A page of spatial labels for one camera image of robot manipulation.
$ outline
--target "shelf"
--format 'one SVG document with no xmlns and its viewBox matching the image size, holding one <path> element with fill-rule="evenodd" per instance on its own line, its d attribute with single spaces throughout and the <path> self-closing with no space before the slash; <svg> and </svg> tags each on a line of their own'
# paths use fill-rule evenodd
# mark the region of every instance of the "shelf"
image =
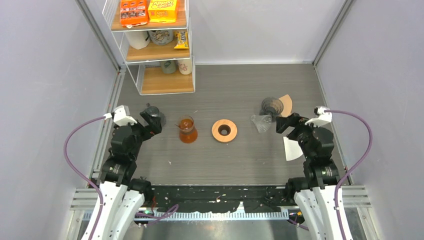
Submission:
<svg viewBox="0 0 424 240">
<path fill-rule="evenodd" d="M 150 22 L 146 25 L 133 26 L 132 28 L 123 27 L 120 23 L 120 6 L 118 6 L 115 18 L 113 19 L 110 29 L 112 32 L 128 32 L 128 31 L 146 31 L 146 30 L 160 30 L 160 29 L 186 29 L 186 3 L 185 0 L 179 0 L 178 13 L 176 22 L 171 23 L 154 23 Z"/>
<path fill-rule="evenodd" d="M 129 47 L 126 61 L 128 63 L 141 63 L 145 61 L 159 61 L 169 59 L 189 59 L 189 49 L 175 49 L 177 45 L 177 38 L 174 37 L 173 41 L 166 45 L 156 45 L 152 41 L 142 49 L 135 49 Z"/>
<path fill-rule="evenodd" d="M 160 67 L 146 67 L 141 95 L 193 93 L 192 74 L 181 74 L 178 68 L 172 74 L 165 74 Z"/>
</svg>

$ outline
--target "clear glass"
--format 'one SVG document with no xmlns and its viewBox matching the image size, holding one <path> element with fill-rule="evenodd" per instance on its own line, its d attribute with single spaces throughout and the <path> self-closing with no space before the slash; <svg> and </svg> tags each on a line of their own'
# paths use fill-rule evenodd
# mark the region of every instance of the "clear glass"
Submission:
<svg viewBox="0 0 424 240">
<path fill-rule="evenodd" d="M 195 121 L 191 116 L 184 115 L 178 120 L 179 139 L 181 142 L 191 144 L 198 138 Z"/>
</svg>

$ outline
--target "gray floor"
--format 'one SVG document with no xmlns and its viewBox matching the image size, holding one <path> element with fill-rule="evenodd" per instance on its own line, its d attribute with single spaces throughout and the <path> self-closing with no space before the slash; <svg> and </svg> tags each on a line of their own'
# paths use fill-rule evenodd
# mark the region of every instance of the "gray floor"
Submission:
<svg viewBox="0 0 424 240">
<path fill-rule="evenodd" d="M 259 134 L 250 120 L 264 98 L 286 94 L 293 100 L 293 112 L 305 117 L 313 117 L 314 107 L 324 104 L 310 64 L 199 65 L 196 93 L 184 94 L 140 96 L 126 79 L 118 104 L 129 106 L 131 115 L 141 120 L 139 112 L 150 103 L 167 120 L 162 133 L 141 146 L 133 177 L 147 177 L 155 185 L 283 185 L 289 178 L 303 177 L 304 158 L 286 161 L 283 135 L 275 133 L 275 123 Z M 194 118 L 194 143 L 179 139 L 174 123 L 182 115 Z M 212 137 L 212 125 L 219 119 L 237 125 L 237 137 L 228 144 Z M 342 169 L 336 149 L 333 159 Z"/>
</svg>

